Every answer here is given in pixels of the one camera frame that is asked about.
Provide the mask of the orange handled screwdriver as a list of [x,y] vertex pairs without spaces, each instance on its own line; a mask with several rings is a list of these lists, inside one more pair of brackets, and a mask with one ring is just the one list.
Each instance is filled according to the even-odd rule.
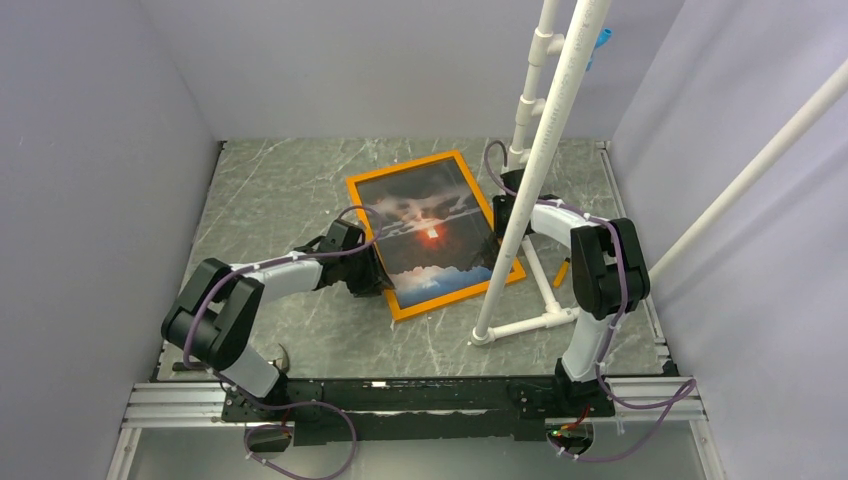
[[559,287],[562,286],[562,284],[564,283],[564,281],[566,279],[566,276],[567,276],[567,273],[568,273],[568,270],[569,270],[569,266],[570,266],[570,259],[566,258],[563,261],[563,263],[561,264],[556,276],[554,277],[554,280],[552,281],[552,286],[554,288],[559,288]]

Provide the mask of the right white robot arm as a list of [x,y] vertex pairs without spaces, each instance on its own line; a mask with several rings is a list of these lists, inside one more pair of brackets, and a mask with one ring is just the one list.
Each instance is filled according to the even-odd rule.
[[547,236],[570,250],[569,268],[577,306],[562,308],[550,285],[540,290],[549,305],[538,317],[494,327],[494,340],[540,328],[573,322],[572,339],[557,360],[551,401],[557,411],[574,415],[610,395],[602,379],[615,332],[627,313],[650,293],[650,278],[633,222],[606,220],[566,205],[560,199],[539,199],[528,231]]

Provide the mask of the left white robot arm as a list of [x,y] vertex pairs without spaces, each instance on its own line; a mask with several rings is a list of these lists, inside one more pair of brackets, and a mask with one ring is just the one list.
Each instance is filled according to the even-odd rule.
[[188,368],[210,369],[248,393],[248,407],[264,420],[287,406],[287,377],[249,344],[259,308],[293,294],[342,282],[355,297],[373,297],[394,285],[372,241],[359,226],[332,221],[327,232],[278,258],[253,264],[203,260],[161,326]]

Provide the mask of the orange picture frame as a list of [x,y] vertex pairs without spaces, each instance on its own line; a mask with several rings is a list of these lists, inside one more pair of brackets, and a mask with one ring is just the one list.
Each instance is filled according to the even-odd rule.
[[392,283],[394,321],[487,291],[499,241],[492,207],[451,150],[347,178],[351,200]]

